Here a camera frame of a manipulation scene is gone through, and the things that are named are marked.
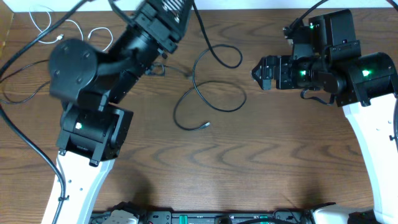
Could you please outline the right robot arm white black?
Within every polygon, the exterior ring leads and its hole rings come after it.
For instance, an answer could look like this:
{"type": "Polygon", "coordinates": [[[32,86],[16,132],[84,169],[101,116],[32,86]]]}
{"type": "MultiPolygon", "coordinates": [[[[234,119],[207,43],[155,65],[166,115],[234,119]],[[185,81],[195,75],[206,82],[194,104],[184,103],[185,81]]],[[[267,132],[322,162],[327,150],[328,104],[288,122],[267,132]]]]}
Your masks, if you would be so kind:
{"type": "Polygon", "coordinates": [[[296,19],[284,28],[290,55],[261,58],[251,76],[263,90],[323,90],[343,109],[358,140],[374,205],[361,210],[328,203],[304,223],[397,222],[397,69],[388,54],[363,55],[350,10],[296,19]]]}

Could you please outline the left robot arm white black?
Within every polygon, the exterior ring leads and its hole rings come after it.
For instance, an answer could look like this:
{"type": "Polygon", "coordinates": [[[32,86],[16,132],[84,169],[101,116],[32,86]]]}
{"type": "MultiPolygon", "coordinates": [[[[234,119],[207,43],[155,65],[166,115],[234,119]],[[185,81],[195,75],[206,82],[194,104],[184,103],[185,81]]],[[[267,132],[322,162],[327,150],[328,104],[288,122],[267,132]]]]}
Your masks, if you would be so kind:
{"type": "Polygon", "coordinates": [[[124,143],[132,111],[120,101],[157,57],[177,49],[192,1],[143,1],[131,16],[112,10],[126,30],[103,52],[80,39],[58,44],[49,58],[50,94],[61,101],[57,168],[44,223],[88,223],[100,188],[124,143]]]}

